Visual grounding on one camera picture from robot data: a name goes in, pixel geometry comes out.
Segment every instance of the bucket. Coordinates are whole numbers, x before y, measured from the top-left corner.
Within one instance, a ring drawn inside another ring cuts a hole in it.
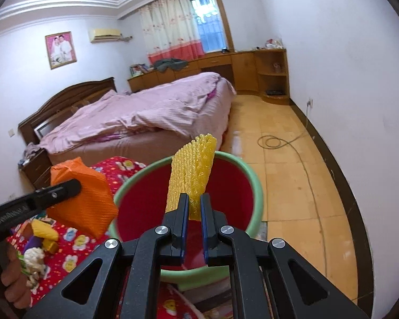
[[[167,204],[171,157],[157,161],[128,179],[115,194],[118,217],[110,226],[112,237],[120,241],[139,238],[161,225]],[[213,210],[226,215],[228,224],[257,235],[263,214],[263,190],[256,173],[243,160],[216,151],[206,193]],[[176,283],[181,291],[217,282],[229,276],[227,266],[208,267],[204,263],[201,222],[189,221],[185,263],[161,269],[163,282]]]

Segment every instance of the curtain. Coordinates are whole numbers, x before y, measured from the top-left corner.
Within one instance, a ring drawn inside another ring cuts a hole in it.
[[[149,61],[194,60],[204,55],[190,0],[156,0],[140,9]]]

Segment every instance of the mattress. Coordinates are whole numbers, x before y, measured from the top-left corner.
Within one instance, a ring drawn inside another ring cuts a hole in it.
[[[217,139],[217,149],[222,144],[222,135],[228,126],[228,116],[234,97],[231,84],[221,78],[216,86],[216,95],[211,97],[198,113],[194,122],[201,126],[200,133],[212,134]],[[190,138],[183,137],[176,132],[161,130],[145,132],[103,142],[94,142],[58,154],[49,154],[52,164],[81,157],[88,167],[111,158],[123,156],[151,164],[162,158],[174,155],[183,145],[190,142]]]

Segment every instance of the human hand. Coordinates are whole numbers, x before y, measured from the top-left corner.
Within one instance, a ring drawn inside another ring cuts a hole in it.
[[[5,298],[16,308],[27,308],[31,303],[31,291],[27,287],[27,277],[21,273],[21,263],[16,249],[9,245],[7,249],[9,265],[0,276],[1,282],[8,287]]]

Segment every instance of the triangular cutout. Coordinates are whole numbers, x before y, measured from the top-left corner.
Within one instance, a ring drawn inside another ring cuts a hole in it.
[[[79,305],[85,305],[92,292],[93,285],[102,266],[102,259],[95,259],[63,291],[62,296]]]
[[[328,297],[328,292],[294,259],[288,261],[288,266],[296,281],[303,303],[306,306],[313,305]]]

